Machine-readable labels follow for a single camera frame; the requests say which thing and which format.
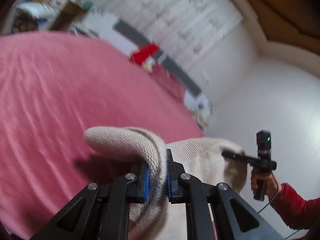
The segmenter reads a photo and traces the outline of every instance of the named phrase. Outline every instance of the blue gripper pad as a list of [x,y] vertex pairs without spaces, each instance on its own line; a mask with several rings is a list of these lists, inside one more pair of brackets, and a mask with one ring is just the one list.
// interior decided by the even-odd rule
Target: blue gripper pad
[[150,193],[149,186],[150,186],[150,170],[149,170],[149,168],[147,168],[146,179],[145,179],[145,182],[144,182],[144,195],[143,195],[143,199],[144,199],[145,202],[149,198],[149,193]]
[[169,202],[171,202],[172,188],[171,188],[171,178],[170,178],[170,173],[168,168],[167,168],[167,195],[168,195]]

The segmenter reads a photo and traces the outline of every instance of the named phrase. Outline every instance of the metal screw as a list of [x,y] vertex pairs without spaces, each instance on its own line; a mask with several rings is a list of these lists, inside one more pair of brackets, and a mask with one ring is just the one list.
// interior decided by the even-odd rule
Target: metal screw
[[189,173],[182,173],[180,177],[181,179],[187,179],[187,180],[191,178]]
[[92,183],[90,183],[90,184],[88,185],[88,189],[89,189],[89,190],[95,190],[95,189],[97,189],[97,187],[98,187],[98,184],[97,184],[97,183],[94,183],[94,182],[92,182]]
[[228,185],[225,183],[219,183],[218,184],[218,188],[221,190],[227,190],[228,189]]
[[134,175],[133,173],[128,173],[125,178],[126,179],[134,179],[136,177],[136,175]]

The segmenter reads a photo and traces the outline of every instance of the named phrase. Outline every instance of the wooden ceiling trim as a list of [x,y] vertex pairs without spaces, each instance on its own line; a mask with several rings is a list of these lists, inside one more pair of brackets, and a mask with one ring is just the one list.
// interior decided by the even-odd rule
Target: wooden ceiling trim
[[277,41],[307,49],[320,55],[320,36],[302,30],[267,0],[248,0],[269,41]]

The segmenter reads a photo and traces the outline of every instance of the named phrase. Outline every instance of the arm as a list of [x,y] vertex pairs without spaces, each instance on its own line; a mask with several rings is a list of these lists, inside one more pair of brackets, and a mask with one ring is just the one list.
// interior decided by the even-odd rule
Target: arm
[[271,206],[292,229],[310,229],[320,214],[320,198],[306,201],[287,183],[280,184],[271,173],[252,172],[251,189],[258,187],[257,180],[267,182],[269,200],[277,194]]
[[292,229],[310,229],[320,214],[320,198],[304,200],[288,184],[283,183],[271,206]]

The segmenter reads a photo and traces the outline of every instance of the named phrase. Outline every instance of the black cable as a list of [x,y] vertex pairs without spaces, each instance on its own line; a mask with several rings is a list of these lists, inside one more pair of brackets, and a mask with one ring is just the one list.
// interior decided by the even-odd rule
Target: black cable
[[294,233],[292,233],[291,235],[287,236],[285,239],[288,239],[289,237],[293,236],[295,233],[298,233],[301,229],[295,231]]
[[271,174],[272,174],[273,179],[274,179],[275,182],[277,183],[277,194],[275,194],[275,196],[268,202],[267,205],[265,205],[263,208],[261,208],[261,209],[258,211],[258,214],[259,214],[261,211],[263,211],[268,205],[270,205],[270,203],[275,199],[275,197],[276,197],[276,196],[278,195],[278,193],[279,193],[279,185],[278,185],[278,182],[277,182],[277,180],[276,180],[276,178],[275,178],[275,176],[273,175],[272,172],[271,172]]

